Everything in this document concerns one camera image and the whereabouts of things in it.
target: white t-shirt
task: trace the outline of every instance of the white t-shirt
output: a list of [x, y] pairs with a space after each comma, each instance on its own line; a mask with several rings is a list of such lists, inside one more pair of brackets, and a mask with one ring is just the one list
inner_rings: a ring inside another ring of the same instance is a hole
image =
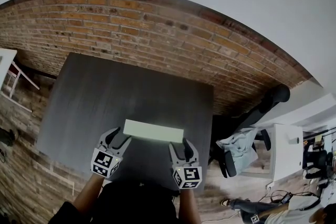
[[289, 200], [288, 210], [269, 215], [265, 224], [309, 224], [309, 218], [322, 206], [318, 204], [305, 211], [299, 209], [307, 208], [317, 200], [317, 197], [312, 196], [293, 196]]

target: black shirt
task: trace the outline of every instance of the black shirt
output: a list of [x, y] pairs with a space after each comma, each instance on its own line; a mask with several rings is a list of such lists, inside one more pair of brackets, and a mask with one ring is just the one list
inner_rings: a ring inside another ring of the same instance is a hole
[[178, 223], [172, 195], [162, 187], [113, 182], [104, 186], [91, 216], [84, 217], [65, 202], [50, 224], [66, 223]]

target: white block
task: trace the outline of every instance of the white block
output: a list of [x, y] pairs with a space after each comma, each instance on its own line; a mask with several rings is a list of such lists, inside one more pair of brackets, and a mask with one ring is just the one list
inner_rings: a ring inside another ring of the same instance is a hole
[[138, 121], [125, 121], [124, 134], [160, 141], [182, 143], [183, 129], [164, 127]]
[[118, 168], [121, 159], [95, 148], [91, 159], [91, 171], [109, 178]]
[[179, 189], [197, 188], [202, 182], [202, 167], [177, 167], [173, 177]]

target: person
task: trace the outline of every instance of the person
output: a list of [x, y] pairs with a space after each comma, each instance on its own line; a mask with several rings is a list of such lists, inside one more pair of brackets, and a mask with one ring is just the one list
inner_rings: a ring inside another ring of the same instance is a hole
[[249, 200], [223, 200], [223, 206], [239, 209], [244, 223], [252, 223], [258, 215], [259, 223], [265, 224], [336, 224], [336, 204], [323, 207], [315, 196], [293, 196], [284, 205], [251, 202]]
[[136, 182], [111, 182], [99, 194], [103, 181], [92, 174], [75, 201], [65, 202], [49, 223], [201, 224], [192, 189], [181, 190], [177, 219], [173, 191]]

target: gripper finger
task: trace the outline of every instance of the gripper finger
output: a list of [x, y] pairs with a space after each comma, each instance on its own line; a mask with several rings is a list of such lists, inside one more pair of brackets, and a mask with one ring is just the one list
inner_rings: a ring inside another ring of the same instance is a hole
[[169, 152], [170, 152], [170, 157], [171, 157], [171, 159], [172, 159], [173, 164], [174, 164], [174, 165], [179, 164], [179, 162], [180, 162], [181, 160], [178, 158], [178, 156], [177, 156], [177, 154], [176, 154], [176, 151], [175, 151], [175, 149], [174, 149], [174, 146], [173, 146], [171, 143], [169, 144]]
[[112, 142], [113, 138], [120, 131], [120, 127], [112, 128], [104, 132], [99, 138], [99, 146], [104, 146], [106, 149], [109, 147], [109, 144]]
[[194, 161], [194, 162], [198, 162], [198, 151], [195, 148], [195, 146], [193, 145], [193, 143], [191, 143], [188, 139], [185, 139], [186, 142], [188, 143], [190, 150], [193, 152], [192, 157], [190, 158], [190, 160]]
[[127, 147], [129, 146], [129, 144], [132, 141], [132, 137], [128, 137], [122, 144], [120, 147], [115, 148], [115, 147], [111, 147], [109, 150], [112, 151], [114, 153], [115, 156], [120, 156], [122, 157], [127, 149]]

